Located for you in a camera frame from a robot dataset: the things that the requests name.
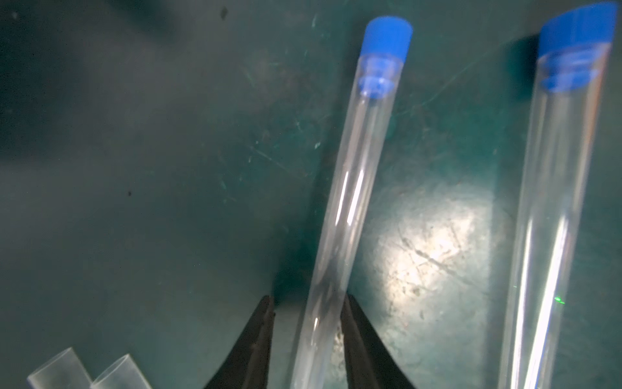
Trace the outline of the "test tube eight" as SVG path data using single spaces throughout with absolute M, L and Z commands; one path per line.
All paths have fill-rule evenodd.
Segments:
M 126 354 L 105 369 L 90 389 L 152 389 L 131 355 Z

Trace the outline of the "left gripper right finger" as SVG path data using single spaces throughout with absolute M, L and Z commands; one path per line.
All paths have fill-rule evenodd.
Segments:
M 348 388 L 416 388 L 395 363 L 351 294 L 344 299 L 340 320 Z

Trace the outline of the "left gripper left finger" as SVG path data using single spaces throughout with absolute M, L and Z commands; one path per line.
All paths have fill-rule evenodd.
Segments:
M 274 298 L 264 296 L 205 389 L 266 389 L 275 322 Z

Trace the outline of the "test tube nine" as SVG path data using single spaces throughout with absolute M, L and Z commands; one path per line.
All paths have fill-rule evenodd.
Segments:
M 397 16 L 364 31 L 296 347 L 291 386 L 324 385 L 333 341 L 413 27 Z

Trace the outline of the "test tube six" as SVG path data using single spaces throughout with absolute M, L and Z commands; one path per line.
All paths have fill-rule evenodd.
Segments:
M 34 389 L 89 389 L 92 379 L 73 348 L 67 348 L 27 377 Z

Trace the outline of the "test tube ten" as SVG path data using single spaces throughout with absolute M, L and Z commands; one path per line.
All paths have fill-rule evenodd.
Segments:
M 548 388 L 560 336 L 619 5 L 550 19 L 539 33 L 498 385 Z

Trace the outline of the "green table mat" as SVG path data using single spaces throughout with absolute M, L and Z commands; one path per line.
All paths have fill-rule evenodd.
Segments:
M 73 348 L 201 388 L 275 298 L 286 388 L 364 28 L 414 28 L 349 292 L 419 388 L 494 388 L 537 32 L 575 1 L 4 1 L 1 385 Z

